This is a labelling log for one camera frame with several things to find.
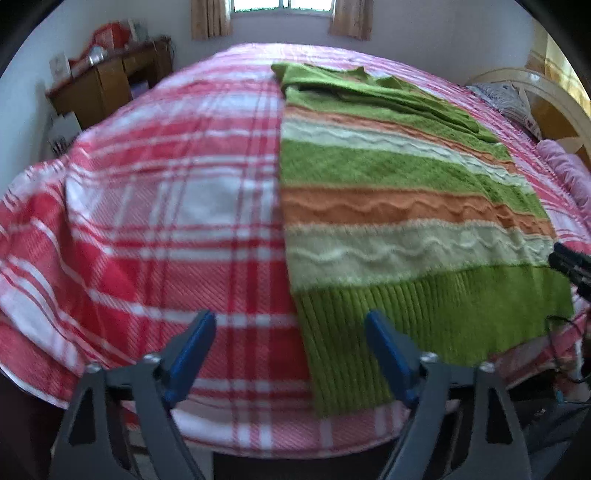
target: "red bag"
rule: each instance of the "red bag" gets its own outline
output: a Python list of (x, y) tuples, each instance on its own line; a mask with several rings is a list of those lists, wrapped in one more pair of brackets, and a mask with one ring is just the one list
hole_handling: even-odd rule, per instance
[(129, 29), (122, 27), (121, 24), (117, 22), (107, 23), (95, 30), (92, 44), (100, 45), (107, 50), (124, 48), (130, 36)]

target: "pillow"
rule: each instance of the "pillow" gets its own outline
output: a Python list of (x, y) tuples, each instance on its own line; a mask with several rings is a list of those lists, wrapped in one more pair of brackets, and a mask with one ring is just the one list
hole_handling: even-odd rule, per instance
[(566, 153), (554, 140), (541, 141), (538, 153), (567, 187), (591, 230), (591, 173), (583, 161), (577, 155)]
[(501, 115), (520, 125), (536, 140), (542, 140), (540, 126), (531, 115), (529, 103), (524, 101), (516, 88), (509, 82), (475, 83), (467, 88), (498, 110)]

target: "desk drawer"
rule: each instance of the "desk drawer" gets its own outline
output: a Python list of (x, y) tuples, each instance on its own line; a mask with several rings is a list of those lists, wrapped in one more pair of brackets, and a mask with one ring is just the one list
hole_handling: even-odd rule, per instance
[(121, 59), (115, 59), (107, 61), (106, 63), (101, 63), (97, 66), (96, 70), (99, 74), (100, 84), (102, 85), (103, 89), (109, 89), (120, 85), (122, 77), (125, 77)]
[(125, 73), (127, 75), (131, 75), (144, 67), (147, 67), (154, 61), (154, 52), (152, 50), (149, 51), (140, 51), (125, 57), (123, 59), (123, 67), (125, 69)]

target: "curtain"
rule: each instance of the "curtain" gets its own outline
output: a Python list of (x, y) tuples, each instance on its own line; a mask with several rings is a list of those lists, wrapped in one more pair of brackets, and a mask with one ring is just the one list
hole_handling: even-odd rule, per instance
[(374, 0), (336, 0), (329, 32), (369, 40), (373, 18)]
[(230, 0), (191, 0), (191, 36), (207, 40), (232, 33)]
[(527, 67), (558, 83), (591, 116), (591, 100), (570, 62), (542, 25), (535, 22), (534, 48)]

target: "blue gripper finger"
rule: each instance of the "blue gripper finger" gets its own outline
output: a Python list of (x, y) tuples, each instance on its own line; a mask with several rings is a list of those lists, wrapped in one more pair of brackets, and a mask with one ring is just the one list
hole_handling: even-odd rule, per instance
[(163, 358), (162, 363), (167, 374), (163, 400), (169, 408), (187, 398), (215, 336), (215, 315), (206, 310), (200, 312), (187, 331), (171, 340), (163, 351), (163, 356), (169, 357)]
[(379, 310), (365, 317), (365, 337), (392, 395), (406, 407), (414, 408), (421, 368), (421, 352), (415, 343), (408, 335), (397, 332)]

